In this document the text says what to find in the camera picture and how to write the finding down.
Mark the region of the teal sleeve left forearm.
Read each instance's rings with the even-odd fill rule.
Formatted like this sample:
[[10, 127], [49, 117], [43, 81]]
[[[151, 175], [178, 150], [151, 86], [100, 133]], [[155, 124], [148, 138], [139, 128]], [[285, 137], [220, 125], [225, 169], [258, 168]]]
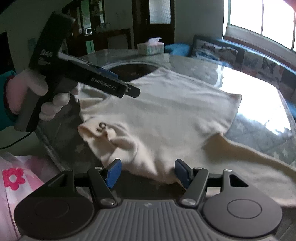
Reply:
[[16, 73], [14, 71], [8, 71], [6, 73], [1, 74], [0, 76], [0, 130], [4, 130], [5, 128], [9, 126], [13, 126], [16, 122], [17, 115], [14, 114], [8, 105], [8, 101], [6, 98], [6, 87], [8, 84], [8, 81], [13, 79], [16, 76]]

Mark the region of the white gloved left hand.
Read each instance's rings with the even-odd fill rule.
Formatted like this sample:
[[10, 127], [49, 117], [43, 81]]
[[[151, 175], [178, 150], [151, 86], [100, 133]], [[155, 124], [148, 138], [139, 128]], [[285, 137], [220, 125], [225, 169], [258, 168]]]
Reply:
[[[12, 113], [19, 114], [28, 90], [32, 90], [38, 96], [44, 96], [48, 92], [45, 77], [30, 69], [25, 69], [8, 81], [6, 99]], [[70, 92], [56, 94], [50, 102], [41, 106], [39, 119], [43, 121], [52, 120], [62, 107], [69, 103], [71, 95], [77, 95], [79, 91], [80, 84], [77, 83]]]

